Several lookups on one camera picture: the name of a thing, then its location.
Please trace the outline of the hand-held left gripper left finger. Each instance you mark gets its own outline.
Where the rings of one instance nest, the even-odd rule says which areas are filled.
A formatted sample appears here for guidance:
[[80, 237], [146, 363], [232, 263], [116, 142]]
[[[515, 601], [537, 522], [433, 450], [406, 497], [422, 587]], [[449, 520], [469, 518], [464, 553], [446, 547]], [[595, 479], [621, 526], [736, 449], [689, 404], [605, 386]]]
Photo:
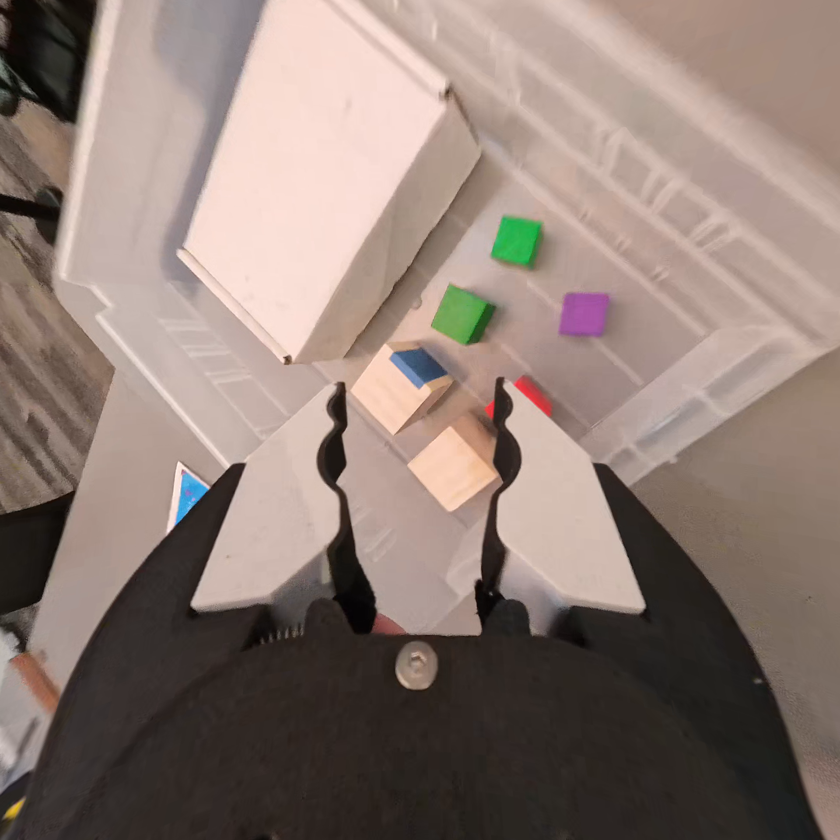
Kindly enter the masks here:
[[327, 385], [246, 459], [195, 612], [264, 606], [278, 634], [301, 634], [310, 604], [325, 599], [357, 634], [372, 630], [375, 594], [339, 484], [347, 425], [345, 385]]

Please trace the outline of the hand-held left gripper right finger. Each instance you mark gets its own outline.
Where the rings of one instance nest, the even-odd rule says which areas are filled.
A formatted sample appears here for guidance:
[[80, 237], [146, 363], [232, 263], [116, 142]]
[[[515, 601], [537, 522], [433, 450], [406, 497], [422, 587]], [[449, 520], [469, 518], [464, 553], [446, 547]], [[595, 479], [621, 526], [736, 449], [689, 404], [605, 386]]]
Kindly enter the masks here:
[[646, 602], [590, 456], [504, 377], [495, 383], [492, 465], [476, 611], [523, 604], [533, 634], [573, 607], [640, 616]]

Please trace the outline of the plain wooden cube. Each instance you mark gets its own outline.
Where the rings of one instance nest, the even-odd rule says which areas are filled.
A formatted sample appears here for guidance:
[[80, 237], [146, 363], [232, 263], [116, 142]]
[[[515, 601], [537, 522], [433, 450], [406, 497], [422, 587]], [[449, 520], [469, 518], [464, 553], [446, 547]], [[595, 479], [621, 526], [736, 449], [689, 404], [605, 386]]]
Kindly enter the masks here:
[[425, 417], [454, 383], [451, 374], [420, 389], [408, 381], [390, 357], [395, 350], [416, 347], [422, 346], [405, 341], [384, 343], [350, 390], [355, 401], [392, 435]]
[[477, 415], [455, 420], [407, 464], [409, 471], [447, 512], [493, 484], [496, 438]]

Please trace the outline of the red cube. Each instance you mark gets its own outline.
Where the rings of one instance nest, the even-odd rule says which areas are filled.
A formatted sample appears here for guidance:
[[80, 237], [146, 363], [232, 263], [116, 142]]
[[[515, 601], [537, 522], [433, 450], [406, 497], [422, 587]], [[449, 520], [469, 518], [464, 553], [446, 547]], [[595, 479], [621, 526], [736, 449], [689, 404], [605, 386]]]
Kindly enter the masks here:
[[508, 421], [515, 417], [518, 408], [523, 401], [528, 401], [535, 410], [545, 415], [548, 419], [553, 418], [553, 403], [546, 391], [527, 374], [519, 376], [515, 381], [509, 381], [504, 376], [499, 376], [494, 381], [493, 395], [490, 402], [485, 405], [484, 411], [489, 420], [497, 421], [497, 399], [498, 393], [508, 398], [509, 406], [506, 414]]

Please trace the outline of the purple cube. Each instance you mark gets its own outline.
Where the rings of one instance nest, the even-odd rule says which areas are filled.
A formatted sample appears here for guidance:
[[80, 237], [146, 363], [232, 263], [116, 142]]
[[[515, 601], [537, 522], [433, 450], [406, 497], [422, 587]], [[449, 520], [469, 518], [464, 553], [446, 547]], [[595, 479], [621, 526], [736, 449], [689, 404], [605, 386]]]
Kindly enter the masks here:
[[599, 338], [606, 328], [611, 296], [604, 292], [568, 292], [563, 296], [559, 335]]

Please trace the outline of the blue cube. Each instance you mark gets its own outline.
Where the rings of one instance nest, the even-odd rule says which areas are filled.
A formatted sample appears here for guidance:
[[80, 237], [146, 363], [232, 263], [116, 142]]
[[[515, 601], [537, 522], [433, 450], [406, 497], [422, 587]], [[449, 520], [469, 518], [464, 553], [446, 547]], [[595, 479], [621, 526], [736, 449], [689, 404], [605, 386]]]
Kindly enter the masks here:
[[390, 362], [416, 389], [449, 377], [446, 369], [422, 347], [395, 350]]

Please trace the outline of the green cube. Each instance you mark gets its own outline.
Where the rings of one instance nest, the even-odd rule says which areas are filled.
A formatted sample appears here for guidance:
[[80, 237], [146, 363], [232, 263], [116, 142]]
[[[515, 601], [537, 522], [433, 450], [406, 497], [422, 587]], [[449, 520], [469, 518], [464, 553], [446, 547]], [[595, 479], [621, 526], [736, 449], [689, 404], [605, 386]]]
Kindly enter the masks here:
[[536, 263], [543, 236], [543, 222], [503, 215], [490, 251], [495, 261], [531, 269]]
[[496, 310], [494, 303], [474, 292], [448, 284], [431, 327], [461, 345], [475, 344], [483, 339]]

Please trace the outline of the clear plastic bin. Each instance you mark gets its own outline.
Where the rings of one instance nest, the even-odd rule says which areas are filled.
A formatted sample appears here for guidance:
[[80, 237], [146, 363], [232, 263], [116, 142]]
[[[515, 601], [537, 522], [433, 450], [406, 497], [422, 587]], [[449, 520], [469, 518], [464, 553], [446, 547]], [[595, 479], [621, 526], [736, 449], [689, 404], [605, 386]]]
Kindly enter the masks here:
[[[407, 463], [494, 381], [530, 375], [629, 485], [838, 346], [838, 187], [585, 2], [364, 2], [451, 81], [472, 175], [343, 360], [284, 365], [179, 260], [264, 2], [99, 2], [56, 289], [214, 480], [388, 340], [455, 386], [391, 437], [359, 405], [342, 482], [360, 556], [444, 576], [494, 485], [446, 512]], [[490, 257], [542, 222], [531, 269]], [[431, 327], [448, 284], [497, 307], [481, 341]], [[568, 292], [611, 296], [559, 335]]]

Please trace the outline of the white cardboard box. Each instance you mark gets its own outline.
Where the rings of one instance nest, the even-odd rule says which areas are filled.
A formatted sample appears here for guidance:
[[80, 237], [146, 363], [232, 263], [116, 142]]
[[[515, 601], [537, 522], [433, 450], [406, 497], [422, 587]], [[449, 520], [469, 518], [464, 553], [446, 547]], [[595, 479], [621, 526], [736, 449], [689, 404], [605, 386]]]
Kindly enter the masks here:
[[285, 364], [344, 357], [480, 158], [359, 2], [266, 2], [178, 257]]

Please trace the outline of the blue header printed sheet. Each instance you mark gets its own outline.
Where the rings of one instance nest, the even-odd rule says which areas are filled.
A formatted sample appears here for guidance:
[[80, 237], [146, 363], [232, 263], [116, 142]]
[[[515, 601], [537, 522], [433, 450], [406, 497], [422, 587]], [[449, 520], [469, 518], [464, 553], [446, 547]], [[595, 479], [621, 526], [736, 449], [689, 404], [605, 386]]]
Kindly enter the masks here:
[[176, 463], [165, 533], [169, 533], [207, 493], [210, 485], [180, 460]]

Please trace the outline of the black metal pole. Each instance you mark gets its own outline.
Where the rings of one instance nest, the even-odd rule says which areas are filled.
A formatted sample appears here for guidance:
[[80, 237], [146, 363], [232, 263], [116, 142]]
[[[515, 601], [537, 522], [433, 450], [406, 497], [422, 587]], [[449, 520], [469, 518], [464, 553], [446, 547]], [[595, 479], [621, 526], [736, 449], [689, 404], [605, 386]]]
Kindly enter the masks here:
[[1, 194], [1, 213], [41, 222], [56, 222], [60, 218], [63, 197], [63, 192], [54, 186], [39, 189], [34, 198]]

